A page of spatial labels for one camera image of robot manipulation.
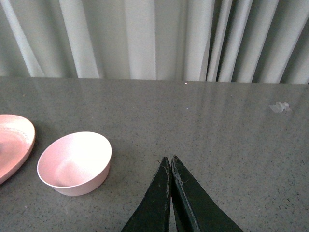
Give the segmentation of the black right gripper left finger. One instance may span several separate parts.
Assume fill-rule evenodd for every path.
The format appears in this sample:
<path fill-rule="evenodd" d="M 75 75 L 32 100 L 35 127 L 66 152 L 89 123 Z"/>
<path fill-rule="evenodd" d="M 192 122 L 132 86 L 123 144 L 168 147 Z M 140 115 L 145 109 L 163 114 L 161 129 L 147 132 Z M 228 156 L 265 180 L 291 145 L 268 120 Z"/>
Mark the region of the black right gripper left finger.
<path fill-rule="evenodd" d="M 171 167 L 167 157 L 160 165 L 123 232 L 168 232 L 171 200 Z"/>

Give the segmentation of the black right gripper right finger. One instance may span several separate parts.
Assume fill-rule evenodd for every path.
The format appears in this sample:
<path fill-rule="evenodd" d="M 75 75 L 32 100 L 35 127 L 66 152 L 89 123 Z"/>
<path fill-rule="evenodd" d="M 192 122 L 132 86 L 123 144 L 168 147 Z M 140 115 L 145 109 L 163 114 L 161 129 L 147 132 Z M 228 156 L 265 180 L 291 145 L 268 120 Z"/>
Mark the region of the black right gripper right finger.
<path fill-rule="evenodd" d="M 207 194 L 181 160 L 171 160 L 171 197 L 179 232 L 241 232 Z"/>

